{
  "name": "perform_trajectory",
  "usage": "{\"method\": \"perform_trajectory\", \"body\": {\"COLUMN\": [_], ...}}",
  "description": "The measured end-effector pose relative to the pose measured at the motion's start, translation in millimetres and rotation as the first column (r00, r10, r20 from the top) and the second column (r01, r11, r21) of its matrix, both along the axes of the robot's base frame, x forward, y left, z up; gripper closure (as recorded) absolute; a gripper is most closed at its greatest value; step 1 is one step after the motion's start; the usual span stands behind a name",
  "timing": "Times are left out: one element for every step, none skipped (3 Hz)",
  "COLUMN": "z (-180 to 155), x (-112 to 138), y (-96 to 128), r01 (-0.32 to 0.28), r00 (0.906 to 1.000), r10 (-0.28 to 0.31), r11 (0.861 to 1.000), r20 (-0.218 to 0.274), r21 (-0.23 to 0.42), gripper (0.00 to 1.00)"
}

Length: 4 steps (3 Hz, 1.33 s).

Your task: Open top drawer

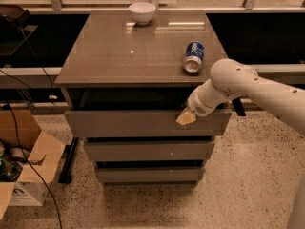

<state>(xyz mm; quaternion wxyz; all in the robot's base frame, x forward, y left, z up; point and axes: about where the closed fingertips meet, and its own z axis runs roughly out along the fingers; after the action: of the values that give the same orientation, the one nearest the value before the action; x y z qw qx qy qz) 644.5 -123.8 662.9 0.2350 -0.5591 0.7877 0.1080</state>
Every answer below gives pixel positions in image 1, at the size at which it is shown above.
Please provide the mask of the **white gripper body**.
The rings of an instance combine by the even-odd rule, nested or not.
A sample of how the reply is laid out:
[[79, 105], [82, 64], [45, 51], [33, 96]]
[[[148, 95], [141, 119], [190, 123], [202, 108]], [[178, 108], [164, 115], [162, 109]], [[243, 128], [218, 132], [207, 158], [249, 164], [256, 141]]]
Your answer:
[[187, 111], [196, 116], [207, 116], [222, 103], [238, 98], [238, 94], [232, 94], [216, 88], [209, 79], [198, 86], [187, 99]]

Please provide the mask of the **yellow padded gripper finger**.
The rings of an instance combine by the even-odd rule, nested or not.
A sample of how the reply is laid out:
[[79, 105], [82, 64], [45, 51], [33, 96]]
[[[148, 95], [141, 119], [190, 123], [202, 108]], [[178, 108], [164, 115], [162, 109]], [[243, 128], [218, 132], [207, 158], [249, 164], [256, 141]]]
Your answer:
[[194, 123], [195, 121], [196, 121], [196, 115], [188, 107], [186, 107], [176, 119], [176, 122], [182, 126]]

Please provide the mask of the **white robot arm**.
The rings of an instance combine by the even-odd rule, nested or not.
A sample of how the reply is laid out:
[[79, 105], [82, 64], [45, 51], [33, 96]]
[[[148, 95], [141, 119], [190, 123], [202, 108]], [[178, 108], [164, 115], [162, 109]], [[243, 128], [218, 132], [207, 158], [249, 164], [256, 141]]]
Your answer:
[[207, 120], [218, 104], [239, 97], [255, 109], [246, 119], [233, 115], [217, 139], [202, 184], [186, 200], [186, 229], [303, 229], [302, 90], [223, 59], [178, 120]]

